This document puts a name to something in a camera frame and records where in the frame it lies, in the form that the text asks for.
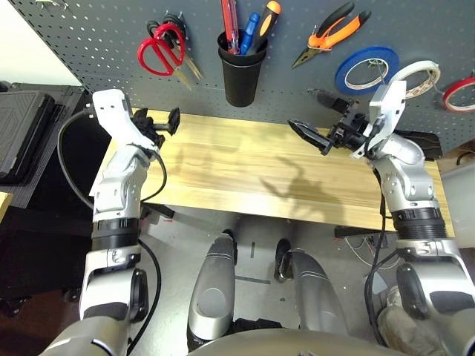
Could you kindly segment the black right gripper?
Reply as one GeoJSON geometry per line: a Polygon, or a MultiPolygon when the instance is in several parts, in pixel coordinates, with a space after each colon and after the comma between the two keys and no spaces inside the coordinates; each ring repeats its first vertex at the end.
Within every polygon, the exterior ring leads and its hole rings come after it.
{"type": "MultiPolygon", "coordinates": [[[[308,90],[307,92],[313,95],[320,105],[338,113],[348,112],[355,104],[353,100],[342,99],[328,90],[308,90]]],[[[348,113],[332,127],[328,133],[329,139],[305,122],[290,119],[288,124],[300,138],[316,147],[321,154],[328,154],[332,146],[335,148],[360,148],[366,141],[367,137],[364,132],[369,121],[366,114],[348,113]]]]}

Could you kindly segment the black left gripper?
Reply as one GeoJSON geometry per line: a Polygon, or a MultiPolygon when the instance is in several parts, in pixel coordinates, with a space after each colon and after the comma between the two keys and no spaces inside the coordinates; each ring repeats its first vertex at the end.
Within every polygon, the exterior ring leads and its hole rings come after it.
{"type": "Polygon", "coordinates": [[[163,146],[166,138],[159,131],[175,134],[180,125],[180,109],[174,108],[168,115],[168,123],[155,124],[151,117],[147,117],[148,109],[140,108],[135,111],[132,121],[142,135],[150,139],[158,148],[163,146]]]}

